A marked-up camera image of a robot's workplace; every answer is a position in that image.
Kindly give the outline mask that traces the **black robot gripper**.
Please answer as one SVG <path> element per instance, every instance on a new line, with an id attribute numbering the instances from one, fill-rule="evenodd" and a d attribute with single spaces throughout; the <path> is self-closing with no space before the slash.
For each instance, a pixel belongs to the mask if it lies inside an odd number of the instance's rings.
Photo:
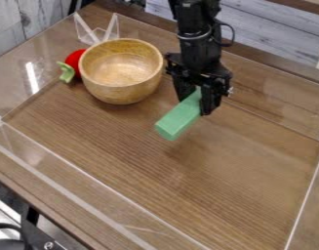
<path id="1" fill-rule="evenodd" d="M 232 73 L 220 62 L 212 62 L 201 69 L 187 66 L 179 53 L 167 53 L 164 59 L 165 72 L 172 76 L 179 101 L 200 87 L 200 114 L 209 115 L 220 106 L 221 96 L 229 95 Z"/>

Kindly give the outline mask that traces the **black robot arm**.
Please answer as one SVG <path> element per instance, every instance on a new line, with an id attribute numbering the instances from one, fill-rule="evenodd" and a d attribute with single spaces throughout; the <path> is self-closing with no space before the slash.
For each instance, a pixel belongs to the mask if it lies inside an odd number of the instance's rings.
<path id="1" fill-rule="evenodd" d="M 168 0 L 177 23 L 180 51 L 167 53 L 165 71 L 173 80 L 181 102 L 200 89 L 199 112 L 209 115 L 229 95 L 232 73 L 221 63 L 221 48 L 231 47 L 221 40 L 221 27 L 233 28 L 216 16 L 221 11 L 220 0 Z"/>

